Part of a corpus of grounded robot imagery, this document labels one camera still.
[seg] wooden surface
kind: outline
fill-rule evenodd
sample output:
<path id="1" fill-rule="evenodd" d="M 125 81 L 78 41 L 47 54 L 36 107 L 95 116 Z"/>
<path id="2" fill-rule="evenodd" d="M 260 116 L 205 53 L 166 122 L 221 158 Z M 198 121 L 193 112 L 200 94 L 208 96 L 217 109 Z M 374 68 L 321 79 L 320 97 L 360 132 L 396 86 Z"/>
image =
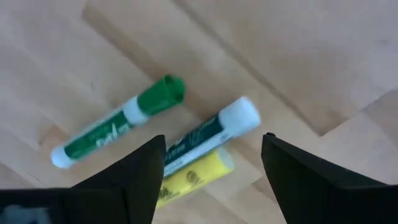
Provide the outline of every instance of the wooden surface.
<path id="1" fill-rule="evenodd" d="M 236 170 L 157 210 L 154 223 L 284 223 L 260 159 L 268 131 L 398 184 L 395 5 L 1 1 L 0 188 L 72 186 L 156 134 L 174 142 L 241 95 L 262 125 L 228 143 Z M 52 165 L 52 144 L 169 72 L 187 85 L 182 106 L 70 170 Z"/>

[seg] yellow label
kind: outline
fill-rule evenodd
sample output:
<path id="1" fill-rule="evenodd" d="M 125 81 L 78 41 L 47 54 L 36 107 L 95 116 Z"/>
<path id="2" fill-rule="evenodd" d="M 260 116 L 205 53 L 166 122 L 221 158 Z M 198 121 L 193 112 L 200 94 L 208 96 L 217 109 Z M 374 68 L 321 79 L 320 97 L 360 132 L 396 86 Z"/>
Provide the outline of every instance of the yellow label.
<path id="1" fill-rule="evenodd" d="M 159 208 L 193 190 L 196 190 L 233 170 L 228 167 L 216 149 L 194 163 L 166 178 L 160 187 L 156 208 Z"/>

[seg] green label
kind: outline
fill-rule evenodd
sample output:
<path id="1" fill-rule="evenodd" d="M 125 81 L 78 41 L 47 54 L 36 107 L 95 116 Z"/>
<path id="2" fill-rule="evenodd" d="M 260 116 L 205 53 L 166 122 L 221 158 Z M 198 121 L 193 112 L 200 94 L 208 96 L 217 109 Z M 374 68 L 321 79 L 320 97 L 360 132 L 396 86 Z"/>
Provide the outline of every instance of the green label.
<path id="1" fill-rule="evenodd" d="M 169 150 L 166 152 L 165 166 L 169 165 L 177 158 L 201 145 L 223 130 L 224 129 L 217 114 L 204 122 L 201 126 L 190 131 L 174 145 L 170 146 Z"/>
<path id="2" fill-rule="evenodd" d="M 66 145 L 65 154 L 71 159 L 82 158 L 127 133 L 130 128 L 132 126 L 121 110 Z"/>

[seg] green marker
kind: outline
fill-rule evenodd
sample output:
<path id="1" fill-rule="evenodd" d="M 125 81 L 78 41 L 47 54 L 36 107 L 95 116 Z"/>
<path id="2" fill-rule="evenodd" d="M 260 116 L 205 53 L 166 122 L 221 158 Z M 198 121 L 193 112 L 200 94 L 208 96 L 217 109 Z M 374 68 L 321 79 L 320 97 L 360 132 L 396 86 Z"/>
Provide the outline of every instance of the green marker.
<path id="1" fill-rule="evenodd" d="M 144 124 L 151 116 L 183 101 L 185 87 L 180 78 L 166 75 L 146 91 L 131 98 L 105 118 L 88 126 L 80 134 L 51 153 L 52 163 L 67 169 L 100 147 Z"/>

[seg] marker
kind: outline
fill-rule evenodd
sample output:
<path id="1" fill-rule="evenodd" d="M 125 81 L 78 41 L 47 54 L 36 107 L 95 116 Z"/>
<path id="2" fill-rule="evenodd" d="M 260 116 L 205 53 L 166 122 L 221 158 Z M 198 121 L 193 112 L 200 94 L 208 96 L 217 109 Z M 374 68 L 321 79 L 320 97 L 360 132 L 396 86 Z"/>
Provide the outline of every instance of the marker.
<path id="1" fill-rule="evenodd" d="M 229 174 L 233 169 L 231 155 L 222 147 L 214 150 L 164 179 L 156 208 Z"/>
<path id="2" fill-rule="evenodd" d="M 240 97 L 169 147 L 165 155 L 164 177 L 260 123 L 260 114 L 254 104 L 249 98 Z"/>
<path id="3" fill-rule="evenodd" d="M 151 116 L 183 101 L 185 87 L 180 78 L 164 76 L 146 91 L 131 98 L 105 118 L 57 146 L 51 153 L 54 165 L 67 169 L 82 158 L 108 145 Z"/>

